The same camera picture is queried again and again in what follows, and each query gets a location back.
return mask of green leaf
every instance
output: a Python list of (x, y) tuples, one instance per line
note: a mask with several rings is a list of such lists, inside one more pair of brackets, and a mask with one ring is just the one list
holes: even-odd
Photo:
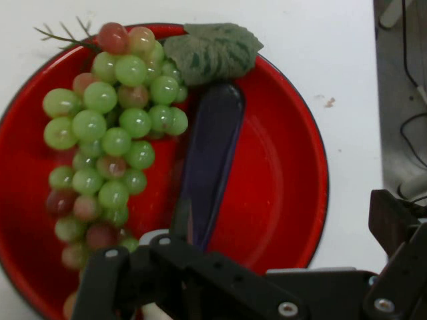
[(233, 23), (188, 24), (184, 29), (187, 35), (169, 37), (163, 47), (186, 85), (243, 77), (263, 47), (251, 32)]

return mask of white surface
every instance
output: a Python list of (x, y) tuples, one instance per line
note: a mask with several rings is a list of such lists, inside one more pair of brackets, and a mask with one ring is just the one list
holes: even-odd
[[(23, 82), (57, 52), (32, 26), (62, 21), (76, 35), (75, 16), (93, 30), (107, 21), (234, 22), (253, 31), (262, 54), (306, 100), (324, 139), (330, 200), (312, 267), (379, 271), (385, 255), (368, 230), (370, 191), (381, 188), (380, 130), (372, 0), (3, 0), (0, 28), (2, 111)], [(331, 98), (333, 107), (324, 105)], [(36, 319), (0, 278), (0, 318)]]

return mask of red grape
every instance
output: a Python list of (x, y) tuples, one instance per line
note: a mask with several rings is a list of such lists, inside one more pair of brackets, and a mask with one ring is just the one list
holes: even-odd
[(73, 211), (78, 194), (72, 189), (52, 190), (46, 200), (46, 210), (52, 217), (64, 217)]
[(111, 247), (117, 244), (117, 231), (108, 223), (95, 223), (87, 230), (86, 242), (92, 250)]
[(99, 79), (90, 72), (84, 72), (77, 75), (73, 80), (73, 91), (80, 97), (83, 96), (86, 88)]
[(126, 171), (126, 161), (122, 157), (104, 155), (96, 161), (96, 167), (106, 179), (121, 178)]
[(120, 23), (109, 22), (102, 26), (98, 33), (101, 48), (112, 55), (124, 55), (129, 47), (129, 36)]
[(126, 87), (117, 90), (117, 98), (122, 108), (144, 108), (148, 104), (149, 93), (146, 87)]
[(63, 307), (63, 315), (66, 320), (70, 320), (71, 316), (73, 315), (76, 299), (77, 299), (77, 292), (73, 292), (68, 296), (67, 300), (65, 300), (64, 307)]
[(74, 215), (82, 221), (93, 221), (101, 213), (97, 198), (91, 195), (80, 195), (74, 201)]

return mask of gray floor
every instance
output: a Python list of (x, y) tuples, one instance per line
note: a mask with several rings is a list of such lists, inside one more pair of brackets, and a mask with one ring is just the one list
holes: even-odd
[[(388, 0), (374, 0), (376, 18)], [(407, 10), (408, 66), (419, 84), (427, 84), (427, 1), (415, 0)], [(426, 172), (399, 134), (407, 118), (427, 111), (408, 80), (403, 66), (402, 21), (392, 29), (378, 29), (378, 85), (384, 185), (395, 191), (404, 180)], [(427, 117), (417, 119), (406, 130), (420, 157), (427, 162)]]

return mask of metal bolt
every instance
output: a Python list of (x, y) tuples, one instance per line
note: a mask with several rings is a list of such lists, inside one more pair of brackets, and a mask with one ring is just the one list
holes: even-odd
[(377, 280), (378, 280), (378, 277), (376, 275), (373, 275), (371, 278), (369, 278), (368, 284), (370, 286), (373, 286)]
[(171, 239), (170, 238), (161, 238), (159, 240), (159, 244), (160, 245), (169, 245), (171, 243)]
[(117, 251), (116, 249), (109, 250), (105, 253), (106, 258), (114, 258), (114, 257), (117, 257), (118, 255), (119, 255), (119, 251)]
[(375, 306), (375, 309), (381, 312), (391, 313), (394, 311), (394, 303), (388, 299), (379, 298), (375, 300), (374, 306)]
[(292, 302), (282, 302), (279, 304), (278, 311), (282, 317), (294, 317), (298, 314), (298, 307)]

